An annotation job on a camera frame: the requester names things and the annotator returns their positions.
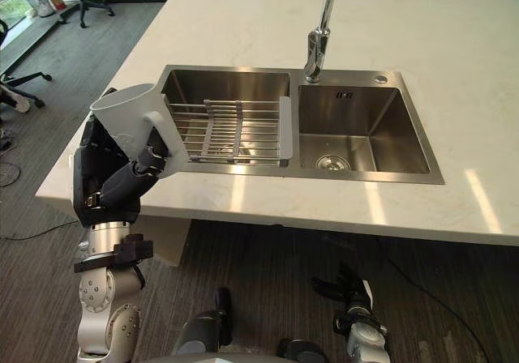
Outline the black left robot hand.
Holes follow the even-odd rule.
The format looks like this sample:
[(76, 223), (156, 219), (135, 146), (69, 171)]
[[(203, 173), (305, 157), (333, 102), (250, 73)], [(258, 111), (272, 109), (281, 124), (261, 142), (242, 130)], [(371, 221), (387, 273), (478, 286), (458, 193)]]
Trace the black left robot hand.
[(85, 227), (109, 222), (133, 224), (140, 197), (158, 181), (168, 149), (156, 129), (132, 160), (101, 122), (90, 115), (73, 159), (73, 208)]

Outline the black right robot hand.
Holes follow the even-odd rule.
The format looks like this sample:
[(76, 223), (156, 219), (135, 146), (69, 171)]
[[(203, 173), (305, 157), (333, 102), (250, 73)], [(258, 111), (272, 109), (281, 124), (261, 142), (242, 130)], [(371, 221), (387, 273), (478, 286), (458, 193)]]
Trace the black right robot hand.
[(311, 278), (311, 287), (322, 297), (339, 301), (347, 308), (361, 307), (372, 312), (372, 302), (364, 281), (346, 263), (340, 263), (334, 282)]

